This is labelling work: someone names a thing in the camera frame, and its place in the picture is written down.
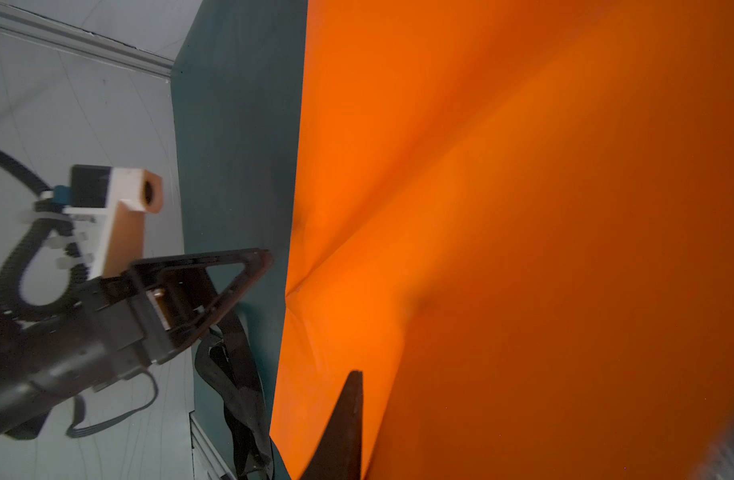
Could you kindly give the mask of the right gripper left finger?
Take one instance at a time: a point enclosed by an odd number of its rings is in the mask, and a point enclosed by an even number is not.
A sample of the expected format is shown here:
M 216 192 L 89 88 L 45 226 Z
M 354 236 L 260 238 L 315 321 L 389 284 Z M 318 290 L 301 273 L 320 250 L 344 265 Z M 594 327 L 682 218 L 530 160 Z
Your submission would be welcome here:
M 363 373 L 347 376 L 302 479 L 359 480 L 363 438 Z

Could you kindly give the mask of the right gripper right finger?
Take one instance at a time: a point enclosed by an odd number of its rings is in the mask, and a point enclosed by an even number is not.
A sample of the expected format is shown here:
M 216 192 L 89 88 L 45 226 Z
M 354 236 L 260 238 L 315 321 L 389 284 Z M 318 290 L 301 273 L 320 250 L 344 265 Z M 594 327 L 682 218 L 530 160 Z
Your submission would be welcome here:
M 695 479 L 734 479 L 734 421 L 727 432 L 709 447 L 697 468 Z

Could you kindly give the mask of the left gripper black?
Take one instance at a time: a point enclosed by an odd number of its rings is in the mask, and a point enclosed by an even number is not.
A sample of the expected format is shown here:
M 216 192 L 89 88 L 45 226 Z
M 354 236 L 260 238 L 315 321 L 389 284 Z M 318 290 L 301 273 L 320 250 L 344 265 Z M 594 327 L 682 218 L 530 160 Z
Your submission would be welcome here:
M 72 388 L 129 380 L 188 349 L 220 322 L 273 263 L 245 248 L 138 260 L 72 288 Z

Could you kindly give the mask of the black printed ribbon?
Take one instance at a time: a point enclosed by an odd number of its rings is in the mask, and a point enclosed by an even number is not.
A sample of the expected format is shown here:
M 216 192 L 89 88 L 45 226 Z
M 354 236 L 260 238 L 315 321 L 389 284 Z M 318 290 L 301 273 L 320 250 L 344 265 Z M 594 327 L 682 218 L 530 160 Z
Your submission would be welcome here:
M 239 315 L 231 311 L 208 330 L 196 349 L 195 369 L 223 401 L 238 479 L 272 479 L 274 452 L 263 387 Z

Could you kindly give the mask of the orange wrapping paper sheet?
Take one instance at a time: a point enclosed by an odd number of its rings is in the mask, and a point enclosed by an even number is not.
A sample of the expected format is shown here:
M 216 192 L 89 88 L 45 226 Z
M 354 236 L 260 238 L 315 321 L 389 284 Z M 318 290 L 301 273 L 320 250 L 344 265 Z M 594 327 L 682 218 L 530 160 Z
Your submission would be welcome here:
M 734 420 L 734 1 L 313 1 L 271 435 L 691 479 Z

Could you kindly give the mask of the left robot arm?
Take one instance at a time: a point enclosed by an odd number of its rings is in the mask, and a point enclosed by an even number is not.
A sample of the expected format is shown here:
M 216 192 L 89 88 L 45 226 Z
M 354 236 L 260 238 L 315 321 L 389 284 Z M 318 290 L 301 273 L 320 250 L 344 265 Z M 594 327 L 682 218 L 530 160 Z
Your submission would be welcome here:
M 84 283 L 48 320 L 21 327 L 0 314 L 0 435 L 32 439 L 54 406 L 174 359 L 272 263 L 259 248 L 138 260 Z

